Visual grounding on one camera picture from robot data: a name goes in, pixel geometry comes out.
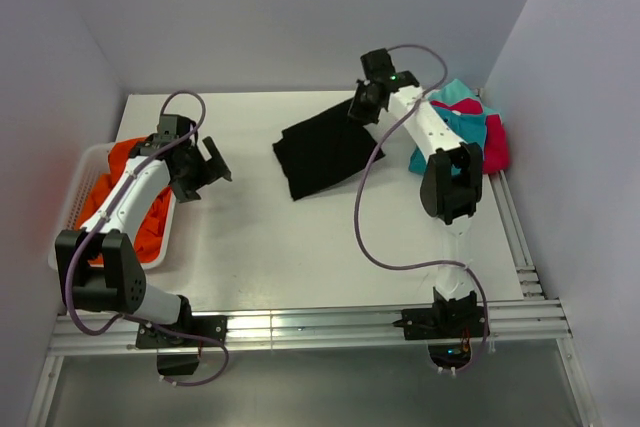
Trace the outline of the black t-shirt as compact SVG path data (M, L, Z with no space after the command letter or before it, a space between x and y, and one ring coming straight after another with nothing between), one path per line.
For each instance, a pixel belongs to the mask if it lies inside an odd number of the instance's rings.
M348 116L351 103L347 99L284 129L273 144L293 200L331 188L366 167L377 142Z

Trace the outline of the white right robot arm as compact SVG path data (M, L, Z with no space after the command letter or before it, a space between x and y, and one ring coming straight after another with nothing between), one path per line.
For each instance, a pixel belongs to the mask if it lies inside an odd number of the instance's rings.
M427 163L419 191L421 205L448 235L460 240L482 198L482 149L451 130L428 101L432 90L421 86L411 72L397 70L391 53L381 48L361 56L364 77L357 83L348 115L368 125L377 123L386 111L395 122L384 139L399 128L409 133ZM434 301L424 322L407 319L404 330L435 338L487 339L488 300L469 263L455 258L423 261L417 266L437 271Z

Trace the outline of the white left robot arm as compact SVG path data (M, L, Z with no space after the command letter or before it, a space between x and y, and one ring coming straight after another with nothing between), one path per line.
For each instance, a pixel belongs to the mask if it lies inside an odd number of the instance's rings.
M110 312L116 319L138 322L172 346L201 342L198 324L186 297L151 286L134 249L134 240L159 193L170 188L179 203L199 199L199 191L231 172L210 137L203 157L197 143L198 123L163 114L154 134L131 150L125 169L106 200L78 230L63 230L55 240L63 302L82 332L97 336L79 311Z

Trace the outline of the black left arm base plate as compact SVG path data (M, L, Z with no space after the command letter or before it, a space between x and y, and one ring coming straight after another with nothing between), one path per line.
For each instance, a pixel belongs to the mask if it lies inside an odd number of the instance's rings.
M141 350L217 347L226 341L226 315L194 316L186 324L139 327L135 347Z

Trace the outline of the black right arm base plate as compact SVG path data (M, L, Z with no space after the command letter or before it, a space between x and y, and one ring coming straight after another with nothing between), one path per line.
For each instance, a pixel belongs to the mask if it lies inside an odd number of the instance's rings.
M429 307L403 309L393 326L403 330L407 341L446 340L482 338L487 323L481 307L466 311Z

